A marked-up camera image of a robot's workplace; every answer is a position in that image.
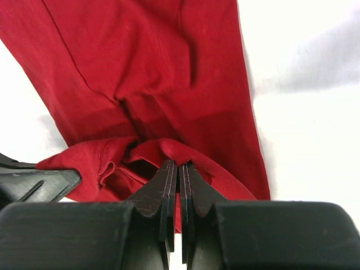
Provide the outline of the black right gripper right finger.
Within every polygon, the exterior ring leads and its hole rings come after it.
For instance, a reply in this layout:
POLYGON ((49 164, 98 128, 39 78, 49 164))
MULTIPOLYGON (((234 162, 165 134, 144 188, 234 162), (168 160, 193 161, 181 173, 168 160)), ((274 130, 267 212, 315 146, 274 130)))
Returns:
POLYGON ((359 233, 329 202, 228 200, 180 166, 188 269, 358 269, 359 233))

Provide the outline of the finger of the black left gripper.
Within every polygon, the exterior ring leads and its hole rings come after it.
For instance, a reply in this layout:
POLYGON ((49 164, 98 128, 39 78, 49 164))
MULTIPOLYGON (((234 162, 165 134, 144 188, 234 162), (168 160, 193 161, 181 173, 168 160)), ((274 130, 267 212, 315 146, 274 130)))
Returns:
POLYGON ((38 170, 1 154, 1 202, 58 202, 81 183, 76 170, 38 170))

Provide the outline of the red t-shirt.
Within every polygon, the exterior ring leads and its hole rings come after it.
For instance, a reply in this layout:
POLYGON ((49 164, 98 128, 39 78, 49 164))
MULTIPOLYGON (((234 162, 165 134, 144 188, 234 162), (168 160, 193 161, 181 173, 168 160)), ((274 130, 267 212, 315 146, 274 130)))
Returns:
POLYGON ((231 200, 268 200, 236 1, 2 1, 1 41, 67 149, 78 202, 125 200, 192 161, 231 200))

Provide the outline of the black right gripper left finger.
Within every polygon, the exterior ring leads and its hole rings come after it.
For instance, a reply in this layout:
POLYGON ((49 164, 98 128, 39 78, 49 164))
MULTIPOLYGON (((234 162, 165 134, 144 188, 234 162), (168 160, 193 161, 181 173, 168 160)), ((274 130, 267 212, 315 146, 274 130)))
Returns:
POLYGON ((2 269, 168 269, 177 166, 122 202, 1 202, 2 269))

